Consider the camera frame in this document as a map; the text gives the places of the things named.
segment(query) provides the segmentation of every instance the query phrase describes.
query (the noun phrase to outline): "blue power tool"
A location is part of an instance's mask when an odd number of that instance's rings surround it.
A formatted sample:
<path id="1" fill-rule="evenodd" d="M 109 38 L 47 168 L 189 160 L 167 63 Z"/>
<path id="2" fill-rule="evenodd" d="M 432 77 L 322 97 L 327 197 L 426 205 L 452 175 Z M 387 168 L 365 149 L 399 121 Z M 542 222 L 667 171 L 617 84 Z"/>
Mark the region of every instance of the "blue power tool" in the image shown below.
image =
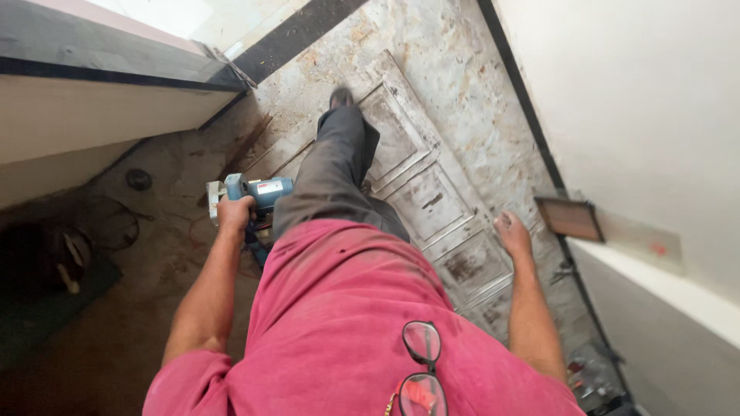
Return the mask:
<path id="1" fill-rule="evenodd" d="M 251 195 L 257 201 L 255 212 L 258 221 L 264 221 L 267 214 L 275 210 L 275 202 L 281 196 L 288 195 L 293 191 L 293 180 L 291 178 L 272 178 L 268 181 L 247 181 L 241 173 L 232 173 L 226 177 L 225 182 L 214 181 L 206 184 L 208 194 L 208 205 L 211 222 L 218 228 L 218 211 L 216 205 L 221 196 L 228 195 L 229 199 L 236 201 Z M 259 229 L 270 228 L 271 224 L 258 226 L 250 221 L 244 233 L 244 243 L 252 252 L 252 256 L 260 267 L 265 266 L 267 255 L 272 248 L 272 243 L 267 245 L 257 237 Z"/>
<path id="2" fill-rule="evenodd" d="M 257 201 L 256 213 L 258 218 L 264 218 L 275 209 L 275 202 L 279 197 L 293 191 L 291 178 L 272 178 L 267 181 L 247 181 L 242 173 L 232 173 L 224 182 L 214 181 L 206 184 L 208 194 L 208 212 L 211 222 L 218 227 L 218 213 L 216 204 L 222 195 L 228 194 L 229 199 L 236 201 L 247 195 Z"/>

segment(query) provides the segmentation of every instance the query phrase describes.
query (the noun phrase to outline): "green mat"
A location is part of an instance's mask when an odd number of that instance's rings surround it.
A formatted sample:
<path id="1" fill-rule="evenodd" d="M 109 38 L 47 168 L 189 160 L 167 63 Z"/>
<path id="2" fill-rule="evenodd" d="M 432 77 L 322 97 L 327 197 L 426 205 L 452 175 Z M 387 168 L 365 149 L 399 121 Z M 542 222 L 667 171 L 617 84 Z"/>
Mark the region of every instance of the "green mat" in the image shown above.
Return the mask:
<path id="1" fill-rule="evenodd" d="M 95 255 L 77 295 L 65 291 L 20 302 L 0 293 L 0 372 L 45 342 L 120 277 L 115 264 L 103 255 Z"/>

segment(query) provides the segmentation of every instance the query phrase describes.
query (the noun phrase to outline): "leg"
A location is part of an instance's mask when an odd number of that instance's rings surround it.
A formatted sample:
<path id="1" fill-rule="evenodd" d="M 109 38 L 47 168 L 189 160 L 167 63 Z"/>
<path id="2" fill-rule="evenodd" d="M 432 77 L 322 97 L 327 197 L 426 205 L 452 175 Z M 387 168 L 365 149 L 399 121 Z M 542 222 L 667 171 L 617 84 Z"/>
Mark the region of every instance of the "leg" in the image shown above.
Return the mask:
<path id="1" fill-rule="evenodd" d="M 360 191 L 379 140 L 380 134 L 363 120 L 357 106 L 332 108 L 322 115 L 293 192 L 275 204 L 274 236 L 311 219 L 339 218 L 372 224 L 409 241 L 393 208 Z"/>

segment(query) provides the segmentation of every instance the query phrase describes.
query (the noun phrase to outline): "hand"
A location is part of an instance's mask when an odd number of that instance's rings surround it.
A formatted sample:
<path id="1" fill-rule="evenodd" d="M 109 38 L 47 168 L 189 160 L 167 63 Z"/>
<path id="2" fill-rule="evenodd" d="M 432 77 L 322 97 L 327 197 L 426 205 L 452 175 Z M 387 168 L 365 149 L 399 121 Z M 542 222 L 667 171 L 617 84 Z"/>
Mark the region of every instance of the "hand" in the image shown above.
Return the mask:
<path id="1" fill-rule="evenodd" d="M 221 197 L 216 209 L 218 210 L 218 229 L 224 231 L 243 231 L 249 219 L 257 219 L 253 209 L 257 201 L 251 196 L 245 196 L 238 201 L 232 201 L 228 195 Z"/>
<path id="2" fill-rule="evenodd" d="M 494 220 L 501 244 L 512 260 L 532 258 L 532 240 L 529 230 L 512 211 L 502 211 Z"/>

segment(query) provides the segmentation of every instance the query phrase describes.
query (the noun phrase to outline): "door panel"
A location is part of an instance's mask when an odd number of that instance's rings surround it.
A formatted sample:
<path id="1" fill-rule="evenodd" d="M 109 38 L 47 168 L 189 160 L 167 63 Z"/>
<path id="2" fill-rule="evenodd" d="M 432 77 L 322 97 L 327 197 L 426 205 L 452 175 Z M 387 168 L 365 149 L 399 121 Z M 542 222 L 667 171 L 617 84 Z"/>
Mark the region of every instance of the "door panel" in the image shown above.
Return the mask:
<path id="1" fill-rule="evenodd" d="M 366 177 L 371 195 L 396 209 L 456 312 L 505 342 L 512 267 L 491 213 L 388 51 L 355 78 L 362 80 L 351 85 L 358 105 L 380 132 Z M 257 172 L 266 178 L 266 166 L 275 168 L 271 175 L 295 177 L 314 134 L 297 127 L 247 170 L 247 178 L 257 179 Z"/>

